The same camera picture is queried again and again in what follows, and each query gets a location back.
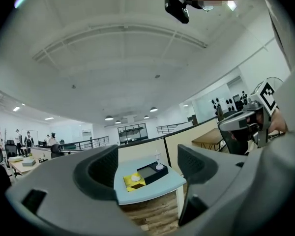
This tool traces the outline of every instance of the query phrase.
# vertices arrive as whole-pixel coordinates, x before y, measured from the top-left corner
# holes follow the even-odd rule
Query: black metal railing
[[[170,134],[170,133],[172,133],[174,131],[175,128],[177,128],[178,125],[185,124],[185,123],[187,123],[187,122],[172,124],[172,125],[168,125],[168,126],[156,127],[157,128],[157,133],[159,133],[159,134]]]
[[[92,140],[86,140],[81,142],[69,143],[69,144],[60,144],[61,149],[63,150],[85,150],[90,148],[103,147],[109,144],[109,137],[95,138]]]

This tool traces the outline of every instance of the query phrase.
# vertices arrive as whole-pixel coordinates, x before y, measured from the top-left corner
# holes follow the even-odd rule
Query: white desk
[[[155,161],[155,156],[149,156],[133,161],[119,163],[114,182],[114,190],[116,191],[118,202],[120,205],[134,204],[163,196],[172,191],[176,191],[178,216],[180,216],[184,202],[182,186],[186,183],[186,180],[168,165],[166,165],[168,168],[168,174],[159,180],[135,191],[128,192],[126,189],[123,176],[133,174],[137,171],[137,169]]]
[[[40,165],[38,159],[35,159],[35,160],[36,160],[36,163],[33,166],[23,166],[22,161],[18,161],[18,162],[9,161],[10,169],[15,182],[16,182],[16,178],[15,178],[13,169],[15,169],[15,171],[20,173],[21,175],[26,175],[28,172],[32,171],[33,169],[37,168]]]

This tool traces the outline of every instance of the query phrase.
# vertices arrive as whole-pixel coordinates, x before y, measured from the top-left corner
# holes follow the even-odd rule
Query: lamp
[[[156,107],[152,107],[150,112],[156,112],[158,109]]]
[[[105,120],[113,120],[114,118],[112,116],[106,116]]]

